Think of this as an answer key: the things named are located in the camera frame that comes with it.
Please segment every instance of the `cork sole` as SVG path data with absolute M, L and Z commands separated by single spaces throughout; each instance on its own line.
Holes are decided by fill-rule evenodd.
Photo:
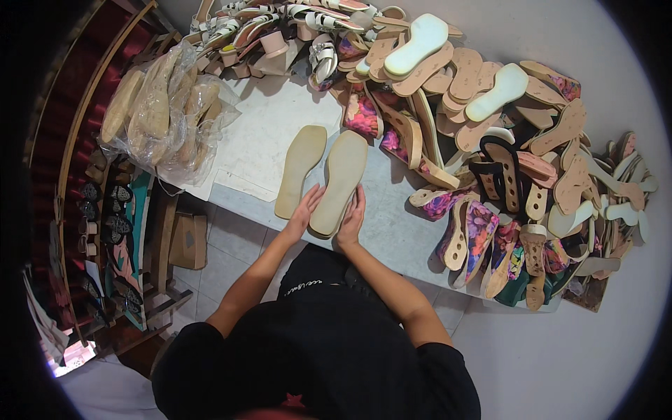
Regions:
M 305 126 L 299 130 L 287 150 L 282 183 L 276 200 L 276 216 L 289 219 L 301 201 L 303 182 L 308 172 L 322 159 L 327 147 L 327 130 Z
M 310 228 L 317 234 L 330 237 L 336 232 L 343 209 L 362 180 L 367 148 L 364 137 L 350 130 L 338 136 L 331 147 L 327 157 L 327 190 L 310 217 Z

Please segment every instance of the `wooden frame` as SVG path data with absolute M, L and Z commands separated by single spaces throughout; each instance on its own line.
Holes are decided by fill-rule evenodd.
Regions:
M 63 223 L 61 213 L 63 212 L 62 202 L 63 197 L 65 196 L 65 189 L 68 181 L 70 162 L 73 156 L 73 149 L 75 148 L 79 128 L 81 127 L 82 120 L 84 119 L 86 109 L 89 107 L 89 102 L 91 101 L 93 92 L 95 91 L 95 88 L 98 86 L 98 82 L 100 82 L 100 79 L 102 78 L 103 74 L 105 73 L 105 70 L 110 64 L 112 57 L 119 50 L 122 43 L 126 40 L 126 37 L 128 37 L 128 35 L 130 34 L 131 30 L 135 28 L 135 25 L 138 24 L 138 22 L 149 10 L 151 10 L 156 6 L 157 6 L 156 1 L 152 0 L 147 4 L 147 6 L 143 10 L 139 11 L 134 16 L 132 16 L 132 18 L 128 20 L 126 26 L 124 26 L 120 31 L 120 33 L 116 36 L 115 42 L 108 47 L 105 55 L 103 56 L 103 60 L 98 64 L 96 71 L 94 72 L 91 80 L 89 81 L 89 84 L 86 88 L 86 93 L 79 101 L 77 111 L 75 112 L 75 119 L 73 120 L 73 123 L 70 126 L 68 139 L 65 143 L 65 151 L 63 154 L 63 159 L 60 162 L 60 173 L 58 176 L 58 185 L 56 186 L 56 197 L 54 198 L 54 200 L 57 203 L 56 207 L 58 208 L 59 213 L 56 214 L 56 223 L 58 224 L 58 240 L 60 242 L 60 248 L 64 250 L 60 255 L 60 264 L 63 267 L 63 282 L 65 283 L 65 292 L 68 298 L 68 306 L 70 308 L 70 313 L 73 316 L 73 323 L 75 324 L 74 328 L 75 331 L 77 332 L 79 340 L 81 341 L 84 347 L 86 347 L 88 343 L 81 334 L 79 323 L 77 322 L 77 316 L 75 315 L 75 309 L 73 308 L 73 299 L 72 296 L 70 295 L 70 285 L 68 283 L 68 274 L 65 265 L 65 244 L 63 241 Z

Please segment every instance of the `wooden board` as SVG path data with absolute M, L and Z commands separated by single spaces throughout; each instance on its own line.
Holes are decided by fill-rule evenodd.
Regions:
M 173 224 L 179 196 L 171 197 L 157 186 L 152 189 L 152 201 L 156 201 L 157 211 L 154 217 L 154 229 L 152 236 L 152 263 L 150 270 L 150 283 L 156 287 L 159 293 L 166 293 L 166 280 L 168 279 L 168 254 L 170 242 L 173 236 Z

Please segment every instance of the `white table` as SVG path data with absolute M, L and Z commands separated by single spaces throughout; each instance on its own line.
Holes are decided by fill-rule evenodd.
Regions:
M 308 175 L 306 188 L 316 182 L 324 185 L 325 159 L 336 137 L 338 133 L 328 139 L 325 156 Z M 448 225 L 448 217 L 432 222 L 422 217 L 422 213 L 410 205 L 409 196 L 427 185 L 427 182 L 396 157 L 379 149 L 379 144 L 380 141 L 370 144 L 366 170 L 362 177 L 366 213 L 360 232 L 360 243 L 390 269 L 450 289 L 450 271 L 434 254 L 434 247 Z M 217 206 L 275 230 L 282 230 L 286 224 L 286 220 L 274 214 L 275 202 L 264 202 L 217 183 L 212 186 L 209 200 Z M 333 249 L 334 239 L 318 239 L 307 232 L 303 239 Z M 467 287 L 457 290 L 459 293 L 485 300 L 479 296 L 479 291 L 480 282 L 471 282 Z M 539 312 L 555 312 L 560 300 L 560 296 L 556 296 L 549 305 L 542 306 Z M 494 300 L 485 300 L 484 304 L 506 308 Z M 518 307 L 527 310 L 524 301 L 519 302 Z

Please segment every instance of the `tiled floor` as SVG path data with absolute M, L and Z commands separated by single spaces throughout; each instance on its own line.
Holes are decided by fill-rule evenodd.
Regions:
M 168 334 L 179 331 L 192 322 L 205 321 L 217 309 L 231 284 L 278 234 L 275 230 L 224 208 L 218 208 L 213 203 L 201 202 L 191 196 L 186 201 L 195 209 L 200 207 L 200 211 L 208 215 L 208 263 L 201 270 L 174 267 L 175 288 L 179 291 L 189 288 L 194 295 L 173 314 L 173 325 L 168 329 Z M 282 276 L 305 245 L 306 243 L 301 241 L 289 250 L 264 295 L 263 302 L 275 300 Z M 470 297 L 414 278 L 406 279 L 424 293 L 433 304 L 444 327 L 452 335 L 469 304 Z

